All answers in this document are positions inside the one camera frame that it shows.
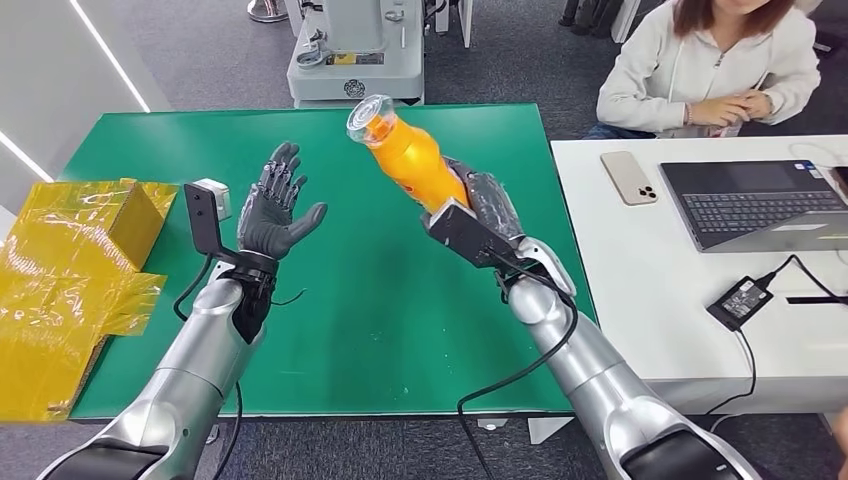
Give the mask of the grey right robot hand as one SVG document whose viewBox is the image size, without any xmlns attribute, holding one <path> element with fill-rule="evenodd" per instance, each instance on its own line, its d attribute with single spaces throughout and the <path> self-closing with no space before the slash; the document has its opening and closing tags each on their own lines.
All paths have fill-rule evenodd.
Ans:
<svg viewBox="0 0 848 480">
<path fill-rule="evenodd" d="M 512 200 L 497 178 L 489 172 L 476 171 L 465 163 L 445 157 L 447 165 L 463 183 L 470 208 L 478 221 L 517 247 L 525 237 Z"/>
</svg>

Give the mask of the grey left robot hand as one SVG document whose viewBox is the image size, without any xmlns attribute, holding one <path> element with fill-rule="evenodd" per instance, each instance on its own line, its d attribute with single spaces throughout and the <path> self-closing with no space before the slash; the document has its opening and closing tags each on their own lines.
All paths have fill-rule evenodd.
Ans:
<svg viewBox="0 0 848 480">
<path fill-rule="evenodd" d="M 299 151 L 300 147 L 293 143 L 279 145 L 251 185 L 237 226 L 241 251 L 281 260 L 324 220 L 328 210 L 324 202 L 313 204 L 298 217 L 294 215 L 300 191 L 307 182 L 305 175 L 296 173 L 301 164 Z"/>
</svg>

